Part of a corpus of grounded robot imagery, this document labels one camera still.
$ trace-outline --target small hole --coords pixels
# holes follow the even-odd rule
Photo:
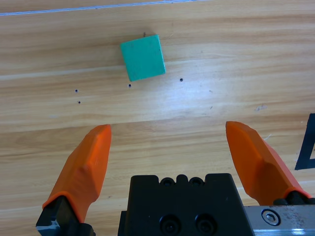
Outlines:
[[[181,231],[181,222],[175,215],[166,215],[160,220],[160,229],[165,236],[176,236]]]
[[[172,178],[168,178],[168,177],[162,179],[162,181],[161,181],[161,185],[164,185],[166,187],[172,186],[174,184],[175,184],[174,180]]]
[[[165,186],[171,186],[172,182],[168,179],[168,180],[164,181],[164,185]]]
[[[201,178],[198,178],[198,177],[194,177],[194,178],[191,178],[191,180],[189,181],[189,183],[192,185],[192,186],[202,186],[203,185],[203,180]]]
[[[212,236],[217,230],[217,224],[208,214],[202,214],[196,217],[196,227],[204,236]]]

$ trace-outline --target green block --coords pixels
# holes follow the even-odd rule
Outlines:
[[[166,73],[158,35],[122,43],[121,50],[130,81]]]

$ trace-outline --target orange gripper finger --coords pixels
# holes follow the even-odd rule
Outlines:
[[[279,155],[254,130],[240,122],[226,123],[226,137],[245,192],[262,205],[272,205],[298,191],[310,198]]]
[[[111,143],[110,125],[92,129],[68,157],[43,208],[59,196],[69,201],[80,223],[103,186]]]

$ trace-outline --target wood grain surface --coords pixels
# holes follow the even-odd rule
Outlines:
[[[39,235],[67,157],[105,123],[108,171],[86,219],[98,236],[117,235],[133,175],[231,173],[256,205],[227,120],[268,138],[314,196],[314,169],[293,170],[315,111],[314,11],[312,0],[214,0],[0,17],[0,235]],[[159,34],[167,73],[130,83],[119,45],[144,32]]]
[[[123,5],[146,5],[151,3],[165,2],[184,2],[194,0],[2,0],[0,7],[1,13],[20,13],[20,12],[37,12],[37,11],[60,11],[63,9],[74,8],[107,8]]]

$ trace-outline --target black tape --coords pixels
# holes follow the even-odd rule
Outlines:
[[[315,168],[315,159],[311,159],[315,144],[315,113],[310,114],[307,121],[304,140],[302,143],[299,159],[296,162],[295,170]]]

